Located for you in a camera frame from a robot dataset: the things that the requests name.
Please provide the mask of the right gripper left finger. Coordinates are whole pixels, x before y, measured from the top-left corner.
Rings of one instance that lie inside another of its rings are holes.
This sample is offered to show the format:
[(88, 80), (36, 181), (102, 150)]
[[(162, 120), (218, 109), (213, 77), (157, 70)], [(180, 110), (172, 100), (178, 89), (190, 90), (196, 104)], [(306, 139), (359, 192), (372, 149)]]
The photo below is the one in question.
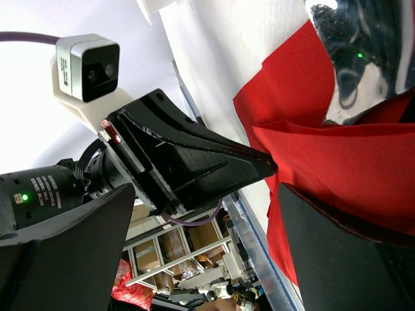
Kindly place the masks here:
[(134, 207), (129, 183), (1, 237), (2, 310), (106, 310)]

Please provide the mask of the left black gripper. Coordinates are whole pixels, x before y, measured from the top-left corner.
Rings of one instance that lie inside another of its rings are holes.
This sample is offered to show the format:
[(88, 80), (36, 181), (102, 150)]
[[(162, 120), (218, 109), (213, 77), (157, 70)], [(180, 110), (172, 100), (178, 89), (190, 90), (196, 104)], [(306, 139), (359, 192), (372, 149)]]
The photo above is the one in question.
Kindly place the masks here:
[(277, 170), (269, 155), (193, 122), (159, 89), (101, 125), (121, 180), (158, 214), (199, 210)]

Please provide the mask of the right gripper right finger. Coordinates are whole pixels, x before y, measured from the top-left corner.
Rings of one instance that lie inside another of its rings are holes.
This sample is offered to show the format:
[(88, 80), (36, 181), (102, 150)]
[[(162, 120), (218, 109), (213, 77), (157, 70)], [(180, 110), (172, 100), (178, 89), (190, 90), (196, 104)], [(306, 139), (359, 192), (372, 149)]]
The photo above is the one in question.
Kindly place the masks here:
[(278, 200), (306, 310), (413, 310), (414, 237), (282, 183)]

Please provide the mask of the red paper napkin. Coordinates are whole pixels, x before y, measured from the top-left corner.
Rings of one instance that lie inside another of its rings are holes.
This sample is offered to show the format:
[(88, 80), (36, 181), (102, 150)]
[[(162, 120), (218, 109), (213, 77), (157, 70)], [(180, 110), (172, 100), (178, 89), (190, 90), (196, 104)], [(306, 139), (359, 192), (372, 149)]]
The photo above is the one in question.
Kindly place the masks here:
[(281, 271), (296, 272), (280, 212), (288, 183), (377, 225), (414, 234), (412, 95), (381, 104), (353, 126), (324, 126), (334, 88), (331, 62), (306, 22), (264, 62), (233, 103), (252, 147), (278, 166), (270, 189), (267, 241)]

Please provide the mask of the green handled spoon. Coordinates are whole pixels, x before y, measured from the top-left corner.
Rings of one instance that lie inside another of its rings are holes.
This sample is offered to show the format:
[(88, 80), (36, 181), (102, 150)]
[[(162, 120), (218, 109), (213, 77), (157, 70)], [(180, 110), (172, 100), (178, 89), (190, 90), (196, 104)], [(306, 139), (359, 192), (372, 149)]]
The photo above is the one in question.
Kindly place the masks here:
[(305, 1), (331, 60), (335, 86), (324, 123), (351, 125), (414, 90), (413, 1)]

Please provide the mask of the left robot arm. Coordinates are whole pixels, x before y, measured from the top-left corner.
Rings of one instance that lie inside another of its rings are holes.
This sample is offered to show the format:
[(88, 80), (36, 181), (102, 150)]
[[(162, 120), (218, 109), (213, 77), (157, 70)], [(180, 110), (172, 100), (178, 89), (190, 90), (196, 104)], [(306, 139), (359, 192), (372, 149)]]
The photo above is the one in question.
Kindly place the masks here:
[(1, 176), (1, 212), (23, 229), (126, 183), (150, 215), (195, 211), (276, 173), (272, 158), (193, 121), (160, 89), (110, 113), (78, 161)]

